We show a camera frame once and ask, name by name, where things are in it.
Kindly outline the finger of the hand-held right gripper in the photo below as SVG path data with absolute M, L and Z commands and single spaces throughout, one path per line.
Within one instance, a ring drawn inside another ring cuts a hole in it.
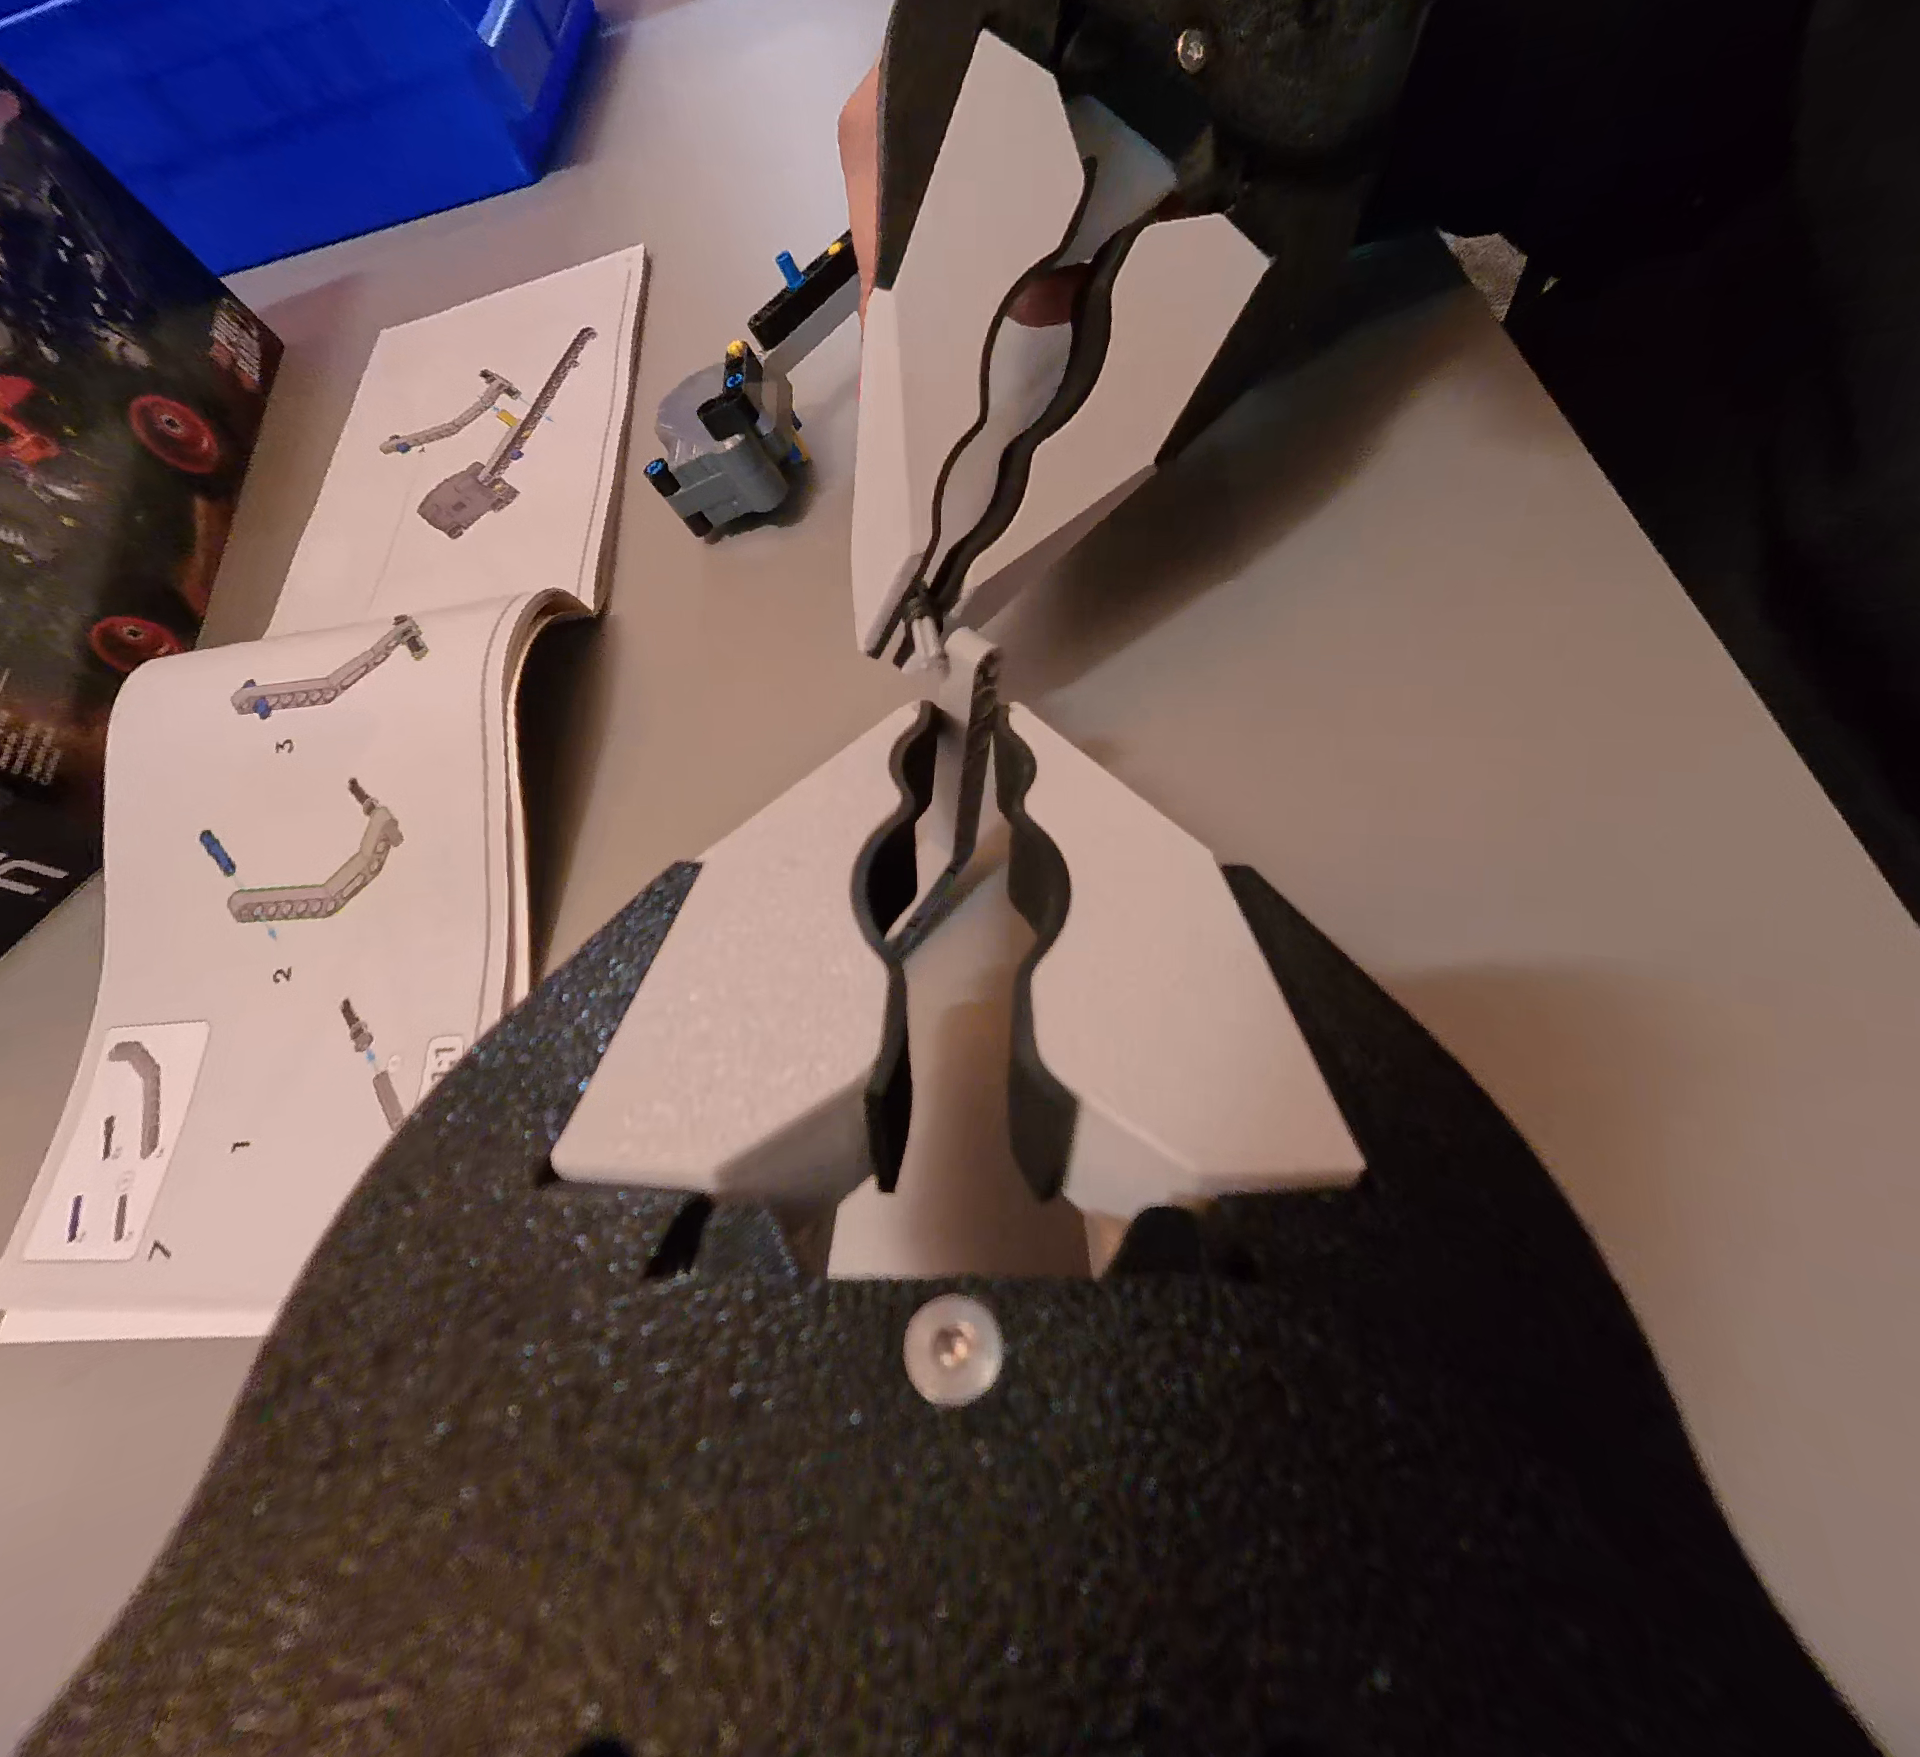
M 1173 170 L 1108 105 L 1065 114 L 1092 194 L 1062 262 L 1088 262 L 1108 304 L 1082 324 L 998 324 L 914 625 L 992 619 L 1133 496 L 1266 271 L 1223 214 L 1161 218 Z
M 890 287 L 868 299 L 854 445 L 854 636 L 880 657 L 935 545 L 935 486 L 981 421 L 991 335 L 1079 220 L 1088 170 L 1055 77 L 977 37 Z

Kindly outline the person's right hand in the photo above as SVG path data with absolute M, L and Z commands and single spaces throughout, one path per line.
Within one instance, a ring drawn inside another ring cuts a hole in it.
M 835 118 L 835 158 L 842 170 L 842 185 L 848 200 L 848 231 L 850 249 L 860 265 L 860 321 L 868 318 L 868 304 L 875 288 L 875 265 L 882 251 L 880 237 L 880 185 L 882 185 L 882 154 L 880 154 L 880 105 L 882 105 L 882 77 L 885 66 L 875 61 L 848 94 Z

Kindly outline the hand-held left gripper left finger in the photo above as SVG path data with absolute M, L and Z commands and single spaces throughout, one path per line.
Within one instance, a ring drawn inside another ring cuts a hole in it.
M 941 713 L 910 699 L 696 861 L 551 1154 L 569 1185 L 764 1211 L 807 1278 L 892 1186 L 914 1067 L 905 963 Z

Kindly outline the blue storage bin with tag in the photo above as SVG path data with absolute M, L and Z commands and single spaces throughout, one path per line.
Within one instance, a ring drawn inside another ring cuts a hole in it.
M 594 0 L 4 0 L 4 70 L 216 275 L 536 182 Z

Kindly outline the black toy set box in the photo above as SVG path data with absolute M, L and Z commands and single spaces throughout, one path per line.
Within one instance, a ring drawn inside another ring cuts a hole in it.
M 4 950 L 104 864 L 109 717 L 195 650 L 280 338 L 4 77 Z

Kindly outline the person's right forearm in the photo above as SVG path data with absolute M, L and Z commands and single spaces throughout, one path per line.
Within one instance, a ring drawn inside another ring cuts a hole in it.
M 1783 165 L 1814 0 L 1434 0 L 1363 237 L 1549 275 L 1686 247 Z

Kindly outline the grey desk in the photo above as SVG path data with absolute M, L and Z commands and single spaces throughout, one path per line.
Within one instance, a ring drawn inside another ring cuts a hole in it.
M 243 275 L 285 344 L 215 587 L 256 642 L 376 338 L 641 247 L 601 610 L 516 694 L 532 981 L 910 699 L 855 650 L 860 338 L 798 375 L 798 518 L 706 545 L 657 404 L 845 228 L 834 118 L 890 0 L 596 0 L 540 185 Z M 1386 257 L 991 625 L 1007 694 L 1263 877 L 1523 1134 L 1804 1636 L 1917 1517 L 1917 924 L 1453 257 Z M 104 880 L 4 960 L 4 1249 L 104 975 Z M 24 1499 L 173 1517 L 259 1339 L 4 1348 Z

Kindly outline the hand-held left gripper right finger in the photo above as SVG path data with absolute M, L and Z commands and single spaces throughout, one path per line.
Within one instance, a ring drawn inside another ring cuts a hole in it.
M 1345 1192 L 1363 1157 L 1213 851 L 1025 704 L 1002 704 L 1012 981 L 1007 1121 L 1108 1276 L 1156 1211 Z

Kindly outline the open instruction booklet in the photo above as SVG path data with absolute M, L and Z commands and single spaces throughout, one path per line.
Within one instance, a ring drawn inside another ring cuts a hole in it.
M 601 610 L 644 299 L 629 247 L 382 332 L 265 636 L 131 677 L 4 1343 L 259 1339 L 529 997 L 520 673 Z

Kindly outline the grey bent beam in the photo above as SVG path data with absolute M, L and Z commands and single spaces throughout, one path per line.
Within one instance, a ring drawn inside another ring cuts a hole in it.
M 928 729 L 908 749 L 905 770 L 914 797 L 908 828 L 908 877 L 914 896 L 888 931 L 888 950 L 915 954 L 961 898 L 991 780 L 998 712 L 998 650 L 969 627 L 944 632 L 948 666 L 922 669 L 908 650 Z

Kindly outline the grey motor block assembly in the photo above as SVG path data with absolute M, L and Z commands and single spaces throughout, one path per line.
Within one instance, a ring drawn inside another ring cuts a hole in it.
M 711 368 L 657 411 L 658 455 L 641 481 L 698 539 L 775 518 L 807 468 L 793 371 L 860 311 L 854 237 L 807 262 L 775 259 L 781 284 Z

